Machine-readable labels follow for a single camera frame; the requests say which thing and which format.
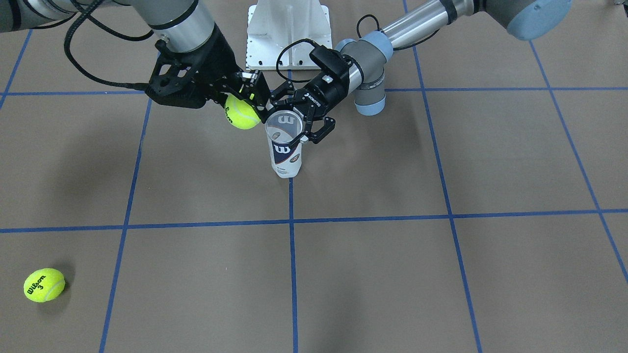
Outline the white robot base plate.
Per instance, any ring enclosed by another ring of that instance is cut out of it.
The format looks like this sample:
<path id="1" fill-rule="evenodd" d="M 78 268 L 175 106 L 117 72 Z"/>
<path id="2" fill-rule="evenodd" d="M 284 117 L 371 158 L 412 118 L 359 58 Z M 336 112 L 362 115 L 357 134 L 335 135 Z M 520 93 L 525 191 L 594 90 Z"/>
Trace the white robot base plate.
<path id="1" fill-rule="evenodd" d="M 310 45 L 301 39 L 332 47 L 330 11 L 318 0 L 259 0 L 248 8 L 245 65 L 253 70 L 317 70 Z"/>

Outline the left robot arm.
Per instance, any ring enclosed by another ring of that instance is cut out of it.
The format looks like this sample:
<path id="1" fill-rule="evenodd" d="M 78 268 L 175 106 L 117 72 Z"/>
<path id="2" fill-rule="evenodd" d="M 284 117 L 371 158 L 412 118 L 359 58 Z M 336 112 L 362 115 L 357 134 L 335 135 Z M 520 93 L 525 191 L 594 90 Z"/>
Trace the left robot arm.
<path id="1" fill-rule="evenodd" d="M 420 47 L 460 18 L 479 13 L 527 42 L 554 29 L 567 17 L 572 4 L 571 0 L 429 0 L 360 38 L 338 42 L 334 48 L 302 38 L 292 44 L 310 45 L 309 57 L 319 72 L 303 80 L 300 88 L 285 79 L 271 94 L 261 121 L 270 127 L 274 118 L 293 116 L 301 126 L 288 142 L 307 139 L 318 143 L 336 125 L 330 112 L 348 96 L 353 96 L 359 114 L 375 116 L 383 111 L 386 67 L 394 54 Z"/>

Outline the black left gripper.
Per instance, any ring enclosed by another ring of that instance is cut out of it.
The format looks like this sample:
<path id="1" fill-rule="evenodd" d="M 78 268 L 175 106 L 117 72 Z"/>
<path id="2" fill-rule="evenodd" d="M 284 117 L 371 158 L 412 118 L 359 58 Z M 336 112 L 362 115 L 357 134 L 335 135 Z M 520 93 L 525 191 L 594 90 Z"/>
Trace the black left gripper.
<path id="1" fill-rule="evenodd" d="M 319 144 L 336 127 L 336 119 L 326 115 L 347 97 L 349 83 L 348 66 L 322 68 L 301 88 L 293 81 L 285 81 L 271 92 L 268 115 L 289 110 L 305 116 L 297 142 Z"/>

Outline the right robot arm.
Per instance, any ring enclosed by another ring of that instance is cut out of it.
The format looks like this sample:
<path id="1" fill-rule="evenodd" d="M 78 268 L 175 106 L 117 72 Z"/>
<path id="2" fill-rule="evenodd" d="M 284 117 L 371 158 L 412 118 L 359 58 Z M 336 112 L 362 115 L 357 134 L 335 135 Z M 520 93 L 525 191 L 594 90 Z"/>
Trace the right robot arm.
<path id="1" fill-rule="evenodd" d="M 127 36 L 94 18 L 99 7 L 132 7 L 150 27 L 142 36 Z M 148 82 L 112 82 L 88 72 L 71 52 L 77 29 L 90 21 L 105 32 L 141 42 L 157 39 L 157 62 Z M 155 103 L 200 109 L 206 102 L 221 105 L 227 120 L 251 129 L 267 120 L 270 90 L 258 70 L 241 69 L 233 49 L 206 5 L 199 0 L 3 0 L 1 31 L 47 29 L 70 22 L 64 52 L 76 69 L 94 82 L 144 92 Z"/>

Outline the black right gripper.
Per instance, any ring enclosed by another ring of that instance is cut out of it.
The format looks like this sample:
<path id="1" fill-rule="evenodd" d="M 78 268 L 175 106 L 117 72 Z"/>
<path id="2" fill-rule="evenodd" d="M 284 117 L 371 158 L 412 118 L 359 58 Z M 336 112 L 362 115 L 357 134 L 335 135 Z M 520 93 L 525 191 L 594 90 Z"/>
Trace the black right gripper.
<path id="1" fill-rule="evenodd" d="M 189 53 L 174 53 L 158 40 L 157 62 L 147 95 L 161 105 L 200 109 L 206 102 L 225 106 L 229 95 L 254 108 L 261 123 L 268 119 L 270 89 L 261 70 L 242 71 L 233 49 L 215 25 L 210 38 Z"/>

